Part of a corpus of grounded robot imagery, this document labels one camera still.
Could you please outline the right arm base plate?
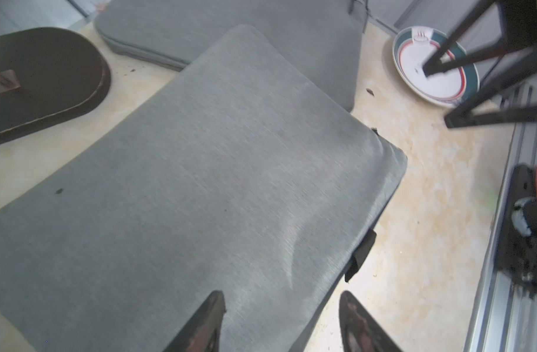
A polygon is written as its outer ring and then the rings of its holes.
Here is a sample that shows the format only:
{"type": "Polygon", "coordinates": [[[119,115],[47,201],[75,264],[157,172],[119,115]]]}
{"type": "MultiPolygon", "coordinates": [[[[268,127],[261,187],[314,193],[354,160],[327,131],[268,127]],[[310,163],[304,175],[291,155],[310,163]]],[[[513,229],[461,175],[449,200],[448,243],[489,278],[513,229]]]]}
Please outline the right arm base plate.
{"type": "Polygon", "coordinates": [[[495,265],[537,295],[537,165],[520,164],[512,172],[495,265]]]}

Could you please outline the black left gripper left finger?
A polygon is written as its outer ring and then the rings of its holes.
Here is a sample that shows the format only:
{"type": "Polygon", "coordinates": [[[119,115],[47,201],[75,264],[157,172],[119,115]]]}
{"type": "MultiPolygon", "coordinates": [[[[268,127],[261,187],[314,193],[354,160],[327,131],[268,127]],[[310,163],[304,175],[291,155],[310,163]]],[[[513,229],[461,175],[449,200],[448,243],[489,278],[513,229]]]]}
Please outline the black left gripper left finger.
{"type": "Polygon", "coordinates": [[[212,291],[164,352],[218,352],[225,313],[223,292],[212,291]]]}

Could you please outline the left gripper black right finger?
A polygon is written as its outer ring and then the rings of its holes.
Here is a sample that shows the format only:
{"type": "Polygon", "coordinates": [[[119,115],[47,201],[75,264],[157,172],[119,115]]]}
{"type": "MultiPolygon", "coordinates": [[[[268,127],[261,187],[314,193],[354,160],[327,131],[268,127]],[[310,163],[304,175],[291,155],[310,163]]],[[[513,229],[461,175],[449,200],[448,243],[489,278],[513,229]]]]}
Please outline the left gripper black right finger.
{"type": "Polygon", "coordinates": [[[357,298],[347,290],[340,295],[339,323],[344,351],[402,352],[357,298]]]}

